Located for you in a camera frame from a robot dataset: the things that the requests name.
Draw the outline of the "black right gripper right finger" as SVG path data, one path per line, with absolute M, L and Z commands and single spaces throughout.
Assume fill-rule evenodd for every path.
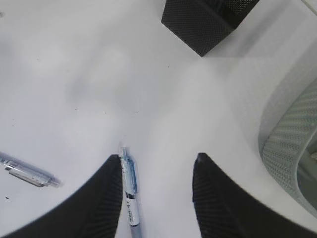
M 315 238 L 236 184 L 206 153 L 193 169 L 193 204 L 203 238 Z

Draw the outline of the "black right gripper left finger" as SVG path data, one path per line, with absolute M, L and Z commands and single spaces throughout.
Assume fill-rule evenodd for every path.
M 121 163 L 113 154 L 60 205 L 8 238 L 113 238 L 123 200 Z

